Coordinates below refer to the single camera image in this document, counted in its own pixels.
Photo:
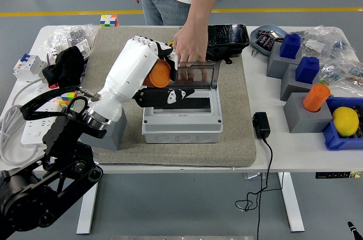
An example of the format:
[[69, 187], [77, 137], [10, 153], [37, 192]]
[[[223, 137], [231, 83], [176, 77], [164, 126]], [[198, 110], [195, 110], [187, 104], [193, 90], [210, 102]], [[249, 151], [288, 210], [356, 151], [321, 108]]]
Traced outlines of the person's left hand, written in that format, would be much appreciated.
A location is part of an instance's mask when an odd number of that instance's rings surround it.
[[175, 34], [173, 48], [178, 56], [178, 62], [190, 64], [205, 62], [208, 46], [208, 24], [186, 22]]

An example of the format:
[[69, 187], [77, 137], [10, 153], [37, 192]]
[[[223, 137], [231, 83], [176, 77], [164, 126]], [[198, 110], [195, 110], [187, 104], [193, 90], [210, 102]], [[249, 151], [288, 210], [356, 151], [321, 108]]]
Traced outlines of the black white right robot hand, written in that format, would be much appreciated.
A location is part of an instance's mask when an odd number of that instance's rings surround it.
[[353, 223], [348, 221], [347, 224], [354, 237], [354, 240], [363, 240], [362, 235], [359, 233], [359, 231], [356, 229], [356, 227], [353, 225]]

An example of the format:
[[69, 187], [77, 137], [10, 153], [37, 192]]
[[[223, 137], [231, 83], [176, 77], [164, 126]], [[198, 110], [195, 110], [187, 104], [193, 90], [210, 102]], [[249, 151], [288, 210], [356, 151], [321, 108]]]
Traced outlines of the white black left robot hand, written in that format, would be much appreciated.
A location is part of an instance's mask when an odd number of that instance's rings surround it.
[[171, 46], [146, 37], [132, 37], [111, 67], [99, 99], [89, 102], [84, 121], [99, 128], [117, 122], [123, 105], [132, 99], [140, 107], [174, 106], [195, 92], [190, 87], [168, 87], [177, 73], [178, 56]]

